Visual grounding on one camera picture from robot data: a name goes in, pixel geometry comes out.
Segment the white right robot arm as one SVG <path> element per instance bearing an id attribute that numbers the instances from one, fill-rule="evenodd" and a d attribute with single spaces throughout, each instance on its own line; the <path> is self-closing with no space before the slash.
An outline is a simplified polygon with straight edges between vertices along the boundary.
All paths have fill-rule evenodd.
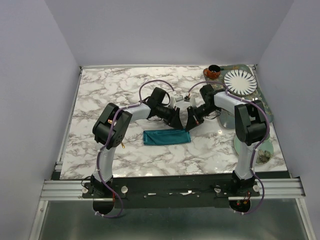
<path id="1" fill-rule="evenodd" d="M 188 132 L 204 122 L 204 117 L 223 109 L 234 115 L 235 134 L 241 142 L 237 165 L 232 172 L 230 191 L 241 196 L 255 185 L 255 164 L 260 145 L 270 134 L 270 123 L 260 100 L 249 101 L 237 97 L 227 89 L 214 90 L 210 84 L 200 89 L 204 104 L 195 106 L 191 99 L 187 108 Z"/>

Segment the teal cloth napkin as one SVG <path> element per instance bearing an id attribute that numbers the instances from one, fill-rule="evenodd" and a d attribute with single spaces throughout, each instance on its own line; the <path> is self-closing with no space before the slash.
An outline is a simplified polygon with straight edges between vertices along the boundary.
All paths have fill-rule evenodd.
<path id="1" fill-rule="evenodd" d="M 145 130 L 143 132 L 143 144 L 146 146 L 179 145 L 190 142 L 190 133 L 184 129 Z"/>

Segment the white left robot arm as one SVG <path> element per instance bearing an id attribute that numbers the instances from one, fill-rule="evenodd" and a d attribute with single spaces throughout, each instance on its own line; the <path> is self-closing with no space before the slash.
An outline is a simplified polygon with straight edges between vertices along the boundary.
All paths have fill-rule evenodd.
<path id="1" fill-rule="evenodd" d="M 123 141 L 130 123 L 137 120 L 159 117 L 173 129 L 182 130 L 180 108 L 164 105 L 163 99 L 168 93 L 156 87 L 150 96 L 138 103 L 119 107 L 109 103 L 93 126 L 94 140 L 102 144 L 98 150 L 96 167 L 90 177 L 93 191 L 101 198 L 110 194 L 113 178 L 113 160 L 116 148 Z"/>

